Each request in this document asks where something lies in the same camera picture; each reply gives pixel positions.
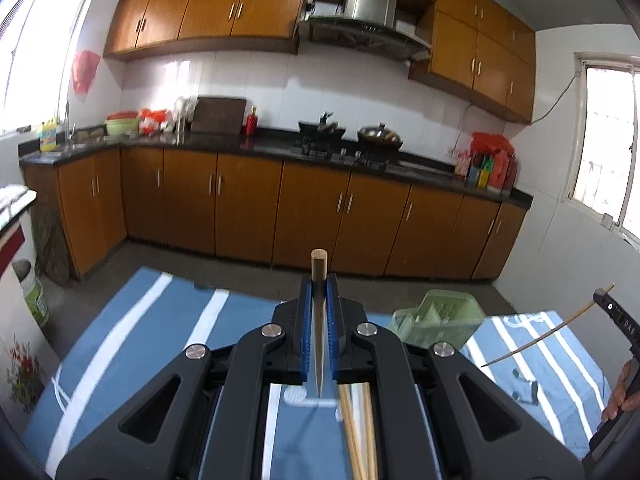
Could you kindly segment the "person's right hand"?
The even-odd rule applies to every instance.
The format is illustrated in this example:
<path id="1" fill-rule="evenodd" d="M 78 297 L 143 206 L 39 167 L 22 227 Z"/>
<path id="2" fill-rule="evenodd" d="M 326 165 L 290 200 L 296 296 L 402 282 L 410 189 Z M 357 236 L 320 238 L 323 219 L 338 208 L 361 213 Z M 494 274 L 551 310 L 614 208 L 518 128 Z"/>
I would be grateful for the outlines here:
<path id="1" fill-rule="evenodd" d="M 623 409 L 624 405 L 627 404 L 627 387 L 625 386 L 626 380 L 631 371 L 631 361 L 627 361 L 622 369 L 620 370 L 620 376 L 618 376 L 616 380 L 616 384 L 610 398 L 608 399 L 608 404 L 601 413 L 601 422 L 607 422 L 610 419 L 613 419 L 617 416 L 618 412 Z"/>

